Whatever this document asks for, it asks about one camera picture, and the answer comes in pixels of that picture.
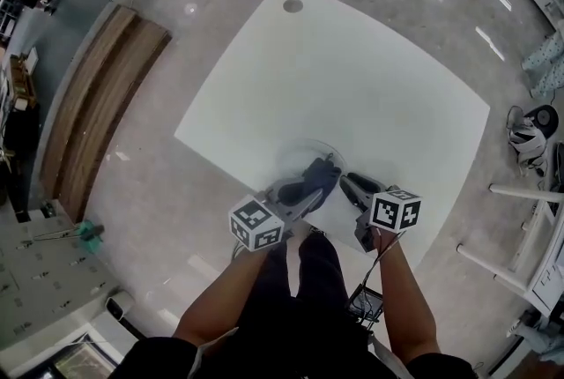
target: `white table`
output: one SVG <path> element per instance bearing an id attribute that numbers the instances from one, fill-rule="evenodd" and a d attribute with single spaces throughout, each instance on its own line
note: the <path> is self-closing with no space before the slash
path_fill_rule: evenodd
<path id="1" fill-rule="evenodd" d="M 564 242 L 564 194 L 536 189 L 491 185 L 494 193 L 538 200 L 527 231 L 510 265 L 492 262 L 463 244 L 456 250 L 495 274 L 495 279 L 549 317 L 564 292 L 564 280 L 555 261 Z M 556 216 L 548 202 L 560 203 Z"/>
<path id="2" fill-rule="evenodd" d="M 287 12 L 286 1 L 259 5 L 175 136 L 253 190 L 281 178 L 277 155 L 296 139 L 333 146 L 349 170 L 423 196 L 417 228 L 402 239 L 415 266 L 464 184 L 489 107 L 369 16 L 337 0 L 300 0 L 301 11 Z M 337 187 L 307 221 L 364 252 L 359 215 Z"/>

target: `tiled floor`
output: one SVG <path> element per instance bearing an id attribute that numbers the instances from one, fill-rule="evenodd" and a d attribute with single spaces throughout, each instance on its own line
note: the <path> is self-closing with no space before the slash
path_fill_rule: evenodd
<path id="1" fill-rule="evenodd" d="M 115 0 L 129 4 L 130 0 Z M 151 334 L 174 321 L 229 262 L 226 213 L 246 190 L 174 138 L 199 86 L 262 0 L 134 0 L 174 39 L 142 84 L 100 168 L 87 216 L 106 227 L 101 255 L 134 294 L 132 319 Z M 416 276 L 434 312 L 446 353 L 491 361 L 526 303 L 456 251 L 464 241 L 509 259 L 531 206 L 494 196 L 491 182 L 522 182 L 506 140 L 511 105 L 533 108 L 520 61 L 551 32 L 531 0 L 340 0 L 380 20 L 449 67 L 491 107 L 466 184 Z M 498 56 L 476 31 L 487 33 Z M 561 108 L 561 96 L 555 106 Z M 444 148 L 449 140 L 444 139 Z M 122 160 L 123 152 L 129 160 Z M 429 165 L 441 173 L 441 159 Z M 288 262 L 297 280 L 296 246 Z M 338 245 L 351 292 L 370 260 Z M 377 333 L 382 335 L 383 326 Z"/>

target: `person's arm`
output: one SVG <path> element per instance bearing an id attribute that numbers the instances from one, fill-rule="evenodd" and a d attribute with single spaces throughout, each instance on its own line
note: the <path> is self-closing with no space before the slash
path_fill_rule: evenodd
<path id="1" fill-rule="evenodd" d="M 173 337 L 200 346 L 234 328 L 268 251 L 244 249 L 184 312 Z"/>
<path id="2" fill-rule="evenodd" d="M 378 233 L 373 229 L 378 243 Z M 382 230 L 382 248 L 393 234 Z M 380 261 L 384 319 L 392 352 L 406 365 L 426 353 L 440 353 L 431 309 L 397 242 Z"/>

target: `white table leg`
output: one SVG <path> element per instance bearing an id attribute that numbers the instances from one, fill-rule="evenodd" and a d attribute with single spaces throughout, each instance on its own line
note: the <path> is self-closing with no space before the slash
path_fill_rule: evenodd
<path id="1" fill-rule="evenodd" d="M 487 270 L 491 271 L 493 274 L 500 276 L 503 280 L 510 283 L 512 286 L 519 288 L 520 290 L 526 291 L 526 285 L 521 280 L 519 280 L 512 271 L 508 270 L 507 268 L 503 268 L 498 264 L 492 263 L 480 256 L 476 256 L 472 254 L 472 252 L 469 251 L 463 244 L 458 244 L 458 246 L 456 247 L 456 251 L 462 254 L 463 256 L 465 256 L 466 258 L 468 258 L 469 260 L 472 260 L 472 262 L 474 262 L 475 264 L 479 264 L 483 268 L 486 268 Z"/>
<path id="2" fill-rule="evenodd" d="M 490 185 L 490 191 L 506 196 L 523 197 L 525 199 L 545 200 L 546 202 L 564 202 L 564 194 L 537 189 L 513 188 L 512 186 Z"/>

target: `tabletop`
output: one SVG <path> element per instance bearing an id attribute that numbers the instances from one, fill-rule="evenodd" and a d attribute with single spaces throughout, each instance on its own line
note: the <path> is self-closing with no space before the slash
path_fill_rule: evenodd
<path id="1" fill-rule="evenodd" d="M 366 14 L 337 0 L 263 0 L 175 136 L 255 191 L 285 178 L 279 153 L 291 143 L 331 145 L 348 171 L 423 197 L 402 240 L 415 266 L 456 201 L 488 113 L 462 80 Z M 307 221 L 363 251 L 359 215 L 335 188 Z"/>

